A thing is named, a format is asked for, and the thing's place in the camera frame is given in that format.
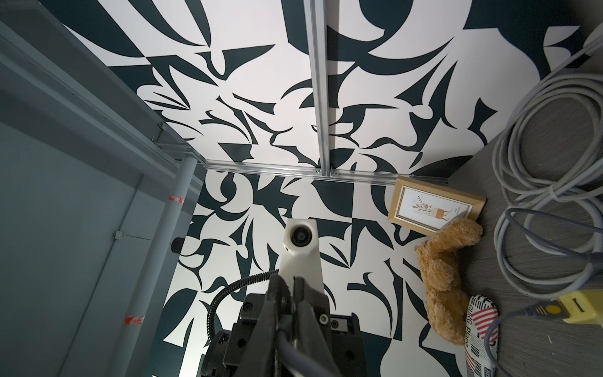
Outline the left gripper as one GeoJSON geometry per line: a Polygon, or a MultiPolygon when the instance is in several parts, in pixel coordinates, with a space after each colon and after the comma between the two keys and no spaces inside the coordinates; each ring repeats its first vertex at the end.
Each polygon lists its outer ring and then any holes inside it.
{"type": "Polygon", "coordinates": [[[355,316],[331,316],[319,292],[249,294],[223,332],[225,376],[366,376],[355,316]]]}

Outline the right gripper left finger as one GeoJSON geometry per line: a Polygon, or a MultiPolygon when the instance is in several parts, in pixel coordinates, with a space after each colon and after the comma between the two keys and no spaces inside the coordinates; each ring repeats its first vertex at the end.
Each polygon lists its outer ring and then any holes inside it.
{"type": "Polygon", "coordinates": [[[278,274],[269,279],[265,301],[240,361],[240,376],[281,376],[276,334],[283,315],[291,314],[291,291],[278,274]]]}

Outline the dark usb cable yellow charger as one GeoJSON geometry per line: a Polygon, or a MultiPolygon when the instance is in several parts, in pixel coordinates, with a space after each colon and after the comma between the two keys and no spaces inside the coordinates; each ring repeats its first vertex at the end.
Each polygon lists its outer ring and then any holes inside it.
{"type": "Polygon", "coordinates": [[[513,327],[513,323],[517,322],[519,318],[565,320],[569,319],[569,317],[569,312],[558,300],[542,301],[496,317],[496,319],[488,325],[483,338],[485,353],[492,366],[496,369],[496,372],[502,376],[511,376],[510,372],[500,364],[495,355],[493,346],[495,330],[502,330],[503,335],[509,335],[512,331],[518,332],[518,326],[513,327]]]}

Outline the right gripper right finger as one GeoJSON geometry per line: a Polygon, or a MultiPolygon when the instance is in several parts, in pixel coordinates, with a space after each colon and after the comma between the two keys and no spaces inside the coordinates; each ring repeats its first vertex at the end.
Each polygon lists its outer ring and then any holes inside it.
{"type": "Polygon", "coordinates": [[[295,361],[296,376],[342,376],[332,354],[328,297],[302,277],[294,278],[295,349],[304,357],[295,361]]]}

